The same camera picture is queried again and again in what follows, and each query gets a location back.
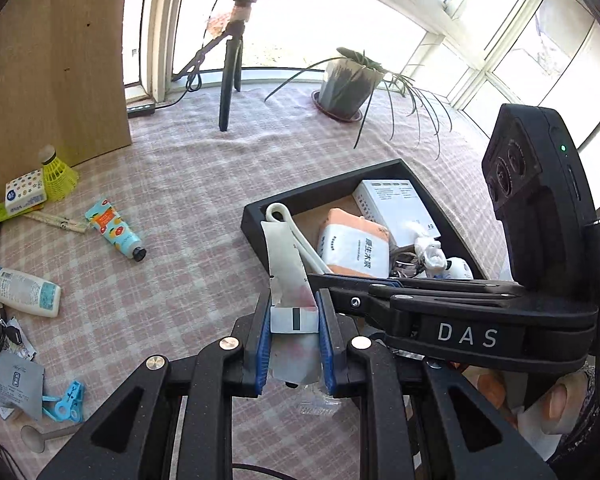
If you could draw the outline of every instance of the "hand cream tube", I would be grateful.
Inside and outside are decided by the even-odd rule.
[[[127,258],[136,262],[144,259],[146,249],[142,246],[142,240],[126,224],[108,199],[102,197],[84,216],[94,229],[98,229],[100,234]]]

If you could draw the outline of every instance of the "potted plant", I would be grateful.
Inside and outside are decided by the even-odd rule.
[[[351,120],[360,107],[366,102],[365,113],[360,123],[360,129],[358,130],[358,136],[354,148],[360,141],[360,135],[362,134],[362,128],[365,126],[366,114],[369,111],[369,105],[373,98],[374,91],[378,88],[378,85],[382,83],[389,96],[389,104],[391,106],[391,120],[392,120],[392,132],[391,139],[394,138],[395,133],[395,117],[394,117],[394,103],[392,101],[391,94],[397,92],[401,97],[405,98],[407,95],[411,98],[412,108],[411,112],[407,114],[416,115],[418,120],[418,143],[420,142],[420,116],[418,114],[418,104],[424,108],[433,124],[435,135],[438,138],[438,156],[440,156],[440,138],[438,133],[440,132],[440,119],[438,114],[434,110],[429,99],[424,95],[424,91],[416,88],[413,85],[413,79],[404,74],[397,74],[390,72],[382,67],[378,62],[369,59],[365,56],[364,52],[360,54],[355,50],[351,50],[344,47],[337,49],[340,56],[330,57],[329,59],[323,59],[317,63],[309,65],[307,68],[297,72],[285,82],[277,86],[277,88],[271,92],[264,101],[266,102],[273,94],[280,90],[287,83],[293,81],[296,77],[306,72],[309,69],[314,68],[322,63],[329,63],[324,71],[324,78],[322,80],[322,86],[320,87],[320,93],[317,96],[318,106],[331,117],[338,120],[348,121]],[[449,120],[449,131],[452,129],[452,122],[449,113],[446,108],[442,105],[440,100],[435,94],[428,92],[433,98],[440,104],[442,109]]]

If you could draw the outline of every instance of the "tripod leg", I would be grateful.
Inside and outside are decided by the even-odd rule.
[[[234,86],[235,64],[238,57],[238,49],[242,40],[231,38],[226,42],[224,54],[224,69],[222,69],[222,86],[220,91],[220,117],[218,126],[221,132],[229,127],[229,110],[231,109],[231,92]]]
[[[240,39],[240,45],[238,46],[238,53],[235,60],[235,71],[234,71],[234,88],[235,91],[239,92],[242,89],[242,48],[244,42]]]

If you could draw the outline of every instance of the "plastic bag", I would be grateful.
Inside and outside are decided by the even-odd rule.
[[[296,409],[302,415],[333,416],[342,405],[340,399],[334,399],[326,392],[323,382],[300,386],[298,396]]]

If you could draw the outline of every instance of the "metal screw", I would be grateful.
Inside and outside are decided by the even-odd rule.
[[[358,335],[351,340],[351,345],[358,350],[366,350],[371,346],[371,339],[363,335]]]
[[[233,350],[234,348],[237,348],[239,344],[240,341],[235,337],[225,337],[220,340],[220,348],[222,350]]]
[[[153,355],[146,360],[146,367],[149,370],[159,370],[166,364],[164,357],[161,355]]]

